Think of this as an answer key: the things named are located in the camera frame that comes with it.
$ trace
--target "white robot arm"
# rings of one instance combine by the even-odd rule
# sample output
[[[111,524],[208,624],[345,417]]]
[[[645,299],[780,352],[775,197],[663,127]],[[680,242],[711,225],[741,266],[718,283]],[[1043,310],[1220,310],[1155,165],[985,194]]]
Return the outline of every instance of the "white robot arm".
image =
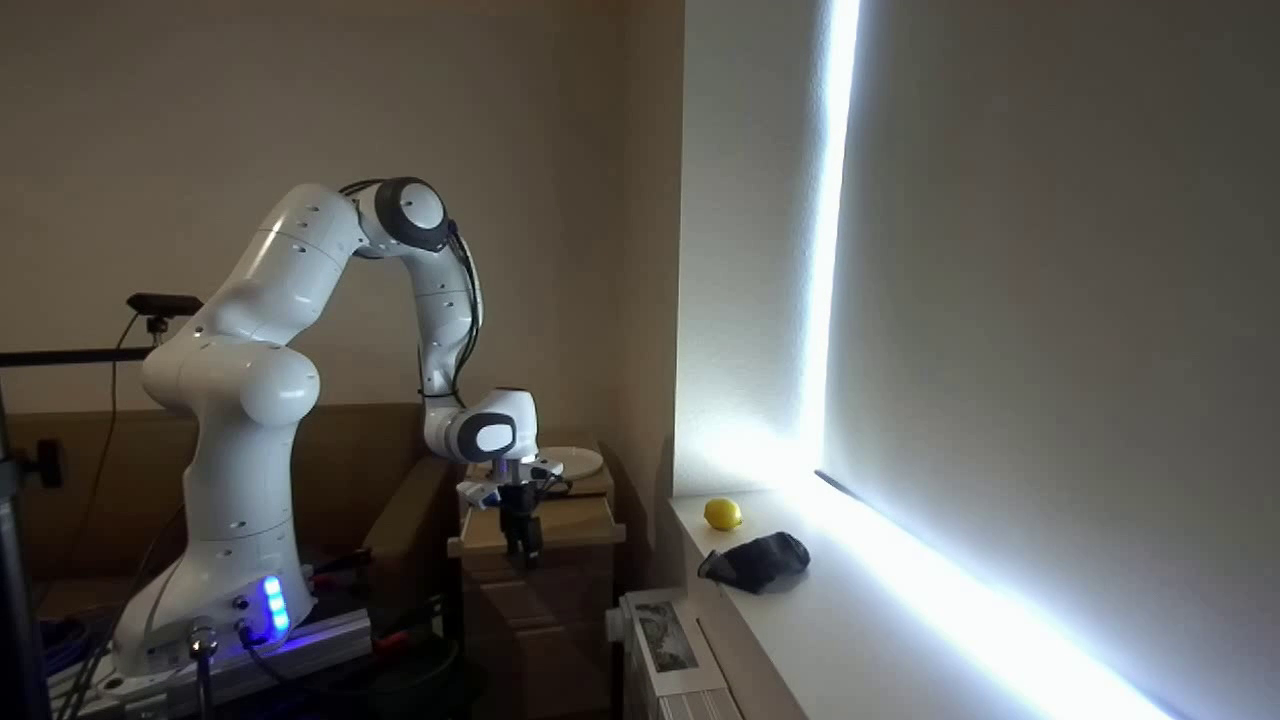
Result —
[[[471,251],[424,181],[291,187],[216,295],[145,362],[145,390],[200,426],[183,472],[190,547],[115,624],[115,698],[191,665],[191,633],[291,652],[312,593],[291,532],[291,442],[319,396],[319,372],[289,343],[312,330],[352,257],[402,261],[417,293],[424,446],[449,460],[536,456],[529,392],[476,410],[460,370],[483,310]]]

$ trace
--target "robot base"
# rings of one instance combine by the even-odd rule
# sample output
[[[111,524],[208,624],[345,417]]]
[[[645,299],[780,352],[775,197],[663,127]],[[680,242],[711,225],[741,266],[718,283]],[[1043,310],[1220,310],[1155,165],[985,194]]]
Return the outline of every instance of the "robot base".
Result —
[[[262,645],[256,657],[289,678],[305,682],[312,674],[359,660],[374,652],[374,624],[368,614],[345,614],[316,624],[301,624],[284,645]],[[48,698],[57,714],[67,714],[75,667],[65,667],[48,682]],[[235,701],[252,698],[262,690],[279,684],[270,678],[243,648],[220,648],[208,665],[212,701]],[[94,674],[94,684],[83,694],[79,717],[106,720],[106,717],[183,717],[200,714],[200,690],[196,690],[196,665],[182,674],[155,674],[155,678],[119,678],[111,657],[102,660]]]

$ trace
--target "windowsill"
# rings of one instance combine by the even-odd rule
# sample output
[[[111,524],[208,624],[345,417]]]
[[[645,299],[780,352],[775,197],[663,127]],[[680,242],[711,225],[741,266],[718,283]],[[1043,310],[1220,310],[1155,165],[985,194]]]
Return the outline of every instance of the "windowsill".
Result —
[[[849,541],[807,524],[783,495],[741,495],[741,506],[736,532],[711,532],[701,495],[672,501],[672,513],[689,541],[689,598],[744,717],[1029,717],[890,598]],[[802,583],[752,598],[695,576],[701,557],[767,532],[791,532],[807,547]]]

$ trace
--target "yellow object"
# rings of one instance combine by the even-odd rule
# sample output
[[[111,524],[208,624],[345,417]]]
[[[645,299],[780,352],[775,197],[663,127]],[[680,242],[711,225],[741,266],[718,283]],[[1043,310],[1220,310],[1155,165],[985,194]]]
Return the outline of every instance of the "yellow object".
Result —
[[[734,532],[744,522],[744,508],[736,501],[718,495],[718,501],[703,506],[703,522],[718,532]]]

